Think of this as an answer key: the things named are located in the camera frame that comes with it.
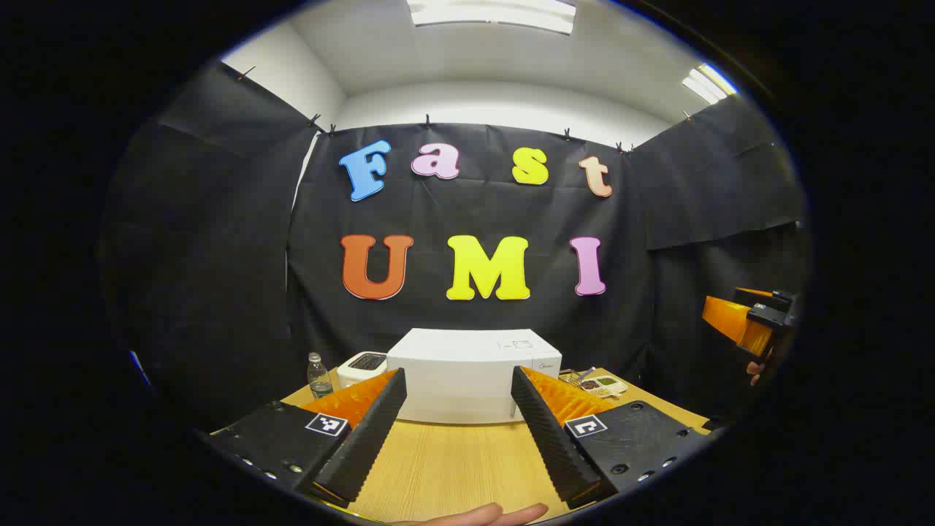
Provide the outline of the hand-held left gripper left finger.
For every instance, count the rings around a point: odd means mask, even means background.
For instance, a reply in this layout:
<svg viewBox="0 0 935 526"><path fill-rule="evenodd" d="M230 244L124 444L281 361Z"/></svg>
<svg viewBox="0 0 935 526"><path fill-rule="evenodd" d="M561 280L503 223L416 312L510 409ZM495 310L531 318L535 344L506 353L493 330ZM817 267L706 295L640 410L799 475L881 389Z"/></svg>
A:
<svg viewBox="0 0 935 526"><path fill-rule="evenodd" d="M269 483L346 508L363 489L407 399L401 367L302 407L264 404L208 443Z"/></svg>

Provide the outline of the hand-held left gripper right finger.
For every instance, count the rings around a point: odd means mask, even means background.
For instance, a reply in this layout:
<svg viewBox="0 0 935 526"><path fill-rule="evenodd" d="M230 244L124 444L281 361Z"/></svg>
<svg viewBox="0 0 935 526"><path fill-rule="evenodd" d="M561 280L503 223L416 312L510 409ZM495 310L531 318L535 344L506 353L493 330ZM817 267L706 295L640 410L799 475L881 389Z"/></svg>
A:
<svg viewBox="0 0 935 526"><path fill-rule="evenodd" d="M559 499L575 509L621 498L714 442L648 400L614 405L530 367L512 370L511 396Z"/></svg>

